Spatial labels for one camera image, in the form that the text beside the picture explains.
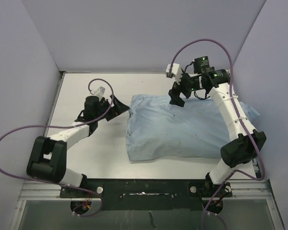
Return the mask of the light blue pillowcase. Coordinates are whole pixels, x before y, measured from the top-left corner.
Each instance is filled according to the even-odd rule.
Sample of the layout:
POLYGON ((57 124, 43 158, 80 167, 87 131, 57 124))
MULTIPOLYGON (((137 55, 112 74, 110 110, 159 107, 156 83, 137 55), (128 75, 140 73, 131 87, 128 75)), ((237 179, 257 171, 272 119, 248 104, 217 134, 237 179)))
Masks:
POLYGON ((171 105, 169 96, 134 95, 127 121, 126 149, 130 161, 161 157, 220 159, 230 142, 226 123, 212 99, 171 105))

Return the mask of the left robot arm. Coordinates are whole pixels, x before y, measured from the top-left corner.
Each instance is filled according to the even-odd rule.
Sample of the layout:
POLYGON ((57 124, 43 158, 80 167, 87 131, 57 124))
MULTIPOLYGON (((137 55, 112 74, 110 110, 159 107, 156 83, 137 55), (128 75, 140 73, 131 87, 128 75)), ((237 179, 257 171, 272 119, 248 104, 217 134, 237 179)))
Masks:
POLYGON ((49 137, 37 137, 27 164, 27 175, 43 181, 70 185, 71 191, 78 197, 86 195, 87 177, 67 168, 67 151, 80 140, 91 136, 100 119, 110 121, 130 109, 113 94, 110 98, 113 104, 103 96, 86 97, 84 109, 73 122, 72 128, 49 137))

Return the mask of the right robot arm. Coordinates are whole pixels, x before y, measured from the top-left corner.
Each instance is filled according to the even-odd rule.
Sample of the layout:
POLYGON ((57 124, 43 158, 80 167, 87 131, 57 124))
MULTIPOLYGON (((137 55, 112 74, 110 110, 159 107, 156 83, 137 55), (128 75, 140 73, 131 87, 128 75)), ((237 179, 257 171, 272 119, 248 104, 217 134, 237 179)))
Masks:
POLYGON ((179 64, 168 64, 166 75, 175 79, 168 92, 169 103, 183 107, 185 101, 181 95, 189 98, 198 90, 205 90, 205 97, 215 102, 225 121, 230 142, 221 147, 221 160, 206 175, 204 184, 205 192, 215 196, 221 191, 221 184, 234 171, 258 156, 266 141, 266 135, 257 131, 244 113, 238 96, 230 85, 230 74, 225 69, 216 70, 211 67, 207 56, 194 59, 191 65, 194 76, 186 73, 179 64))

